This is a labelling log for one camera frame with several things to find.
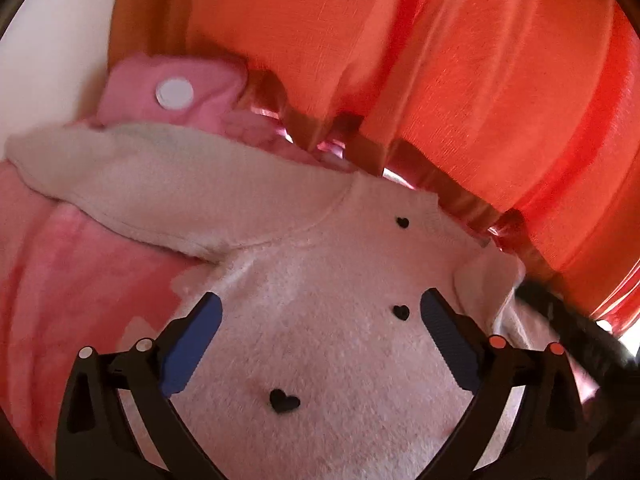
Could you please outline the pink sweater with black hearts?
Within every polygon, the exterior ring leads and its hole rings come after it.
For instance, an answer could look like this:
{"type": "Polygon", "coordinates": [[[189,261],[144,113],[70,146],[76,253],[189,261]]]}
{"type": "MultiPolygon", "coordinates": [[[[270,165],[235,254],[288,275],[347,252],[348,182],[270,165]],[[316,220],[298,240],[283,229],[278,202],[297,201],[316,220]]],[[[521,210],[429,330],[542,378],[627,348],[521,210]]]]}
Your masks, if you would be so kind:
{"type": "Polygon", "coordinates": [[[177,408],[233,479],[414,478],[471,399],[421,320],[427,289],[514,346],[554,341],[514,298],[520,260],[434,194],[161,124],[36,131],[6,154],[118,237],[200,260],[183,301],[214,292],[224,314],[177,408]]]}

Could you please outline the pink patterned bed blanket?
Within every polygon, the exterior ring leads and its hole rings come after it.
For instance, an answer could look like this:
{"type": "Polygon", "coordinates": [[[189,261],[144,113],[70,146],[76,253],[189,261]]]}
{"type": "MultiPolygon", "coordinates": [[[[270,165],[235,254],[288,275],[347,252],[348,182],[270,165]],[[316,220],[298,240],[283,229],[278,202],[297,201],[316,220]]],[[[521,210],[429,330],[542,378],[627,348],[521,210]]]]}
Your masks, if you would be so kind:
{"type": "Polygon", "coordinates": [[[73,354],[155,335],[206,290],[224,318],[190,383],[205,390],[217,367],[256,353],[274,331],[274,266],[225,249],[188,254],[122,237],[56,197],[63,174],[96,167],[84,125],[12,136],[1,165],[1,404],[29,452],[54,468],[55,433],[73,354]]]}

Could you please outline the pink pillow with white dot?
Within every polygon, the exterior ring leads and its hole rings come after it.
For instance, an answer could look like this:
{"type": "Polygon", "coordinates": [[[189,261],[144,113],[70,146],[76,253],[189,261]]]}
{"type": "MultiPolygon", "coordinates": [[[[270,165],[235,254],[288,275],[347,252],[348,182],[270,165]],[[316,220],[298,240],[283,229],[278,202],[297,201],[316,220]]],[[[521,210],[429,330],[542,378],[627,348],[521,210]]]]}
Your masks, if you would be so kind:
{"type": "Polygon", "coordinates": [[[246,68],[207,58],[131,55],[107,77],[94,121],[160,122],[218,133],[247,83],[246,68]]]}

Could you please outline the orange curtain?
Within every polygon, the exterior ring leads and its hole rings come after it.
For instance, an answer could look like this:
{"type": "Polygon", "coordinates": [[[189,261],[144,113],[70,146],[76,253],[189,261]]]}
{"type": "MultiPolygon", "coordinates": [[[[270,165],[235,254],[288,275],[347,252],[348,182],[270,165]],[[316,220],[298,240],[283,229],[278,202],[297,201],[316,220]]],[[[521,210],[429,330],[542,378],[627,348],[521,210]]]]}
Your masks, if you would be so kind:
{"type": "Polygon", "coordinates": [[[639,317],[639,29],[616,0],[115,0],[110,60],[242,63],[241,105],[490,231],[586,313],[639,317]]]}

